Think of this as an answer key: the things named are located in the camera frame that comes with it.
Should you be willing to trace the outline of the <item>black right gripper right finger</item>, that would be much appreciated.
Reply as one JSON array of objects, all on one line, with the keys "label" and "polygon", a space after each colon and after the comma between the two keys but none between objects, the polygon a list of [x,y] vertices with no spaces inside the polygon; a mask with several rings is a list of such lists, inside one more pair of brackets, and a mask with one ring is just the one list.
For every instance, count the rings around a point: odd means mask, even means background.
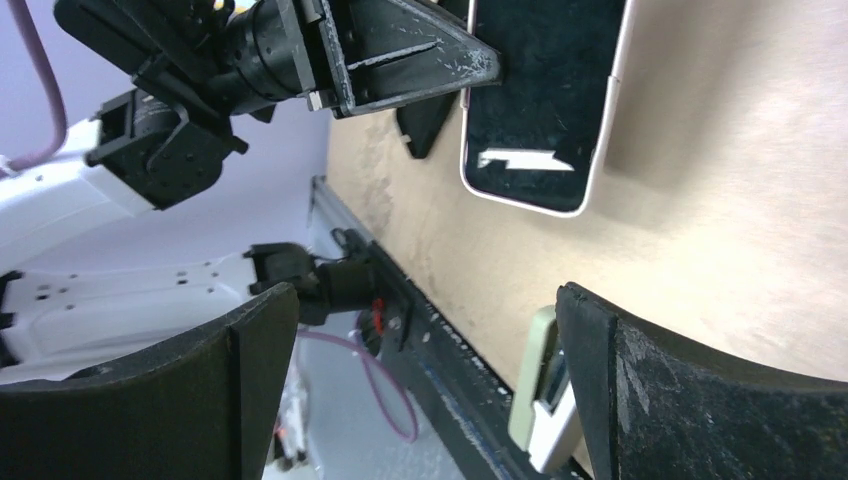
[{"label": "black right gripper right finger", "polygon": [[847,386],[755,363],[586,288],[556,319],[598,479],[843,479]]}]

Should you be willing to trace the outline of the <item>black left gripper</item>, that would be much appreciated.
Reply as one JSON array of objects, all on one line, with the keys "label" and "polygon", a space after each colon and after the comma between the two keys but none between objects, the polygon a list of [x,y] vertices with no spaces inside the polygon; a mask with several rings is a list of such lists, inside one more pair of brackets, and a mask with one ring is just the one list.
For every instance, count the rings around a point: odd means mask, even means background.
[{"label": "black left gripper", "polygon": [[498,84],[500,53],[432,1],[58,1],[57,24],[132,89],[96,114],[86,155],[165,210],[248,150],[231,120],[334,84],[336,118]]}]

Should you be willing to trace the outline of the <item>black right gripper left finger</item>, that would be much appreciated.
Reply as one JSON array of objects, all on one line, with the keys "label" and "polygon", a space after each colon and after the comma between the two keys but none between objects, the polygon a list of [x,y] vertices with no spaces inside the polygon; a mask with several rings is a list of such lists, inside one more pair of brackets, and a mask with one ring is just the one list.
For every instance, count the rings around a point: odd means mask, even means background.
[{"label": "black right gripper left finger", "polygon": [[60,381],[1,389],[5,479],[259,479],[296,336],[277,285]]}]

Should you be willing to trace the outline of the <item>black phone case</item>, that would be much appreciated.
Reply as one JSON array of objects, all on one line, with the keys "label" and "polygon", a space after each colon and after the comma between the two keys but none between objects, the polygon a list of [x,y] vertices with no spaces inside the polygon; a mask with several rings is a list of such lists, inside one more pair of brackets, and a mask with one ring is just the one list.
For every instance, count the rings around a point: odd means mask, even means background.
[{"label": "black phone case", "polygon": [[395,121],[412,158],[425,159],[429,155],[457,97],[458,93],[449,93],[395,110]]}]

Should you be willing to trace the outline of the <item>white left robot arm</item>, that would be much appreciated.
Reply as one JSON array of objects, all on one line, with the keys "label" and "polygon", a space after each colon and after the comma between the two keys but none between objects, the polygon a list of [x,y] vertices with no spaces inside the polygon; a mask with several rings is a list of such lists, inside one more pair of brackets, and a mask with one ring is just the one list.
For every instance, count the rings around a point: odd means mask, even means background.
[{"label": "white left robot arm", "polygon": [[27,5],[11,11],[47,92],[49,146],[1,161],[1,380],[60,380],[190,329],[268,285],[224,256],[113,272],[22,264],[212,187],[247,151],[231,120],[302,98],[338,119],[496,83],[498,51],[430,1],[58,1],[56,23],[130,91],[69,124]]}]

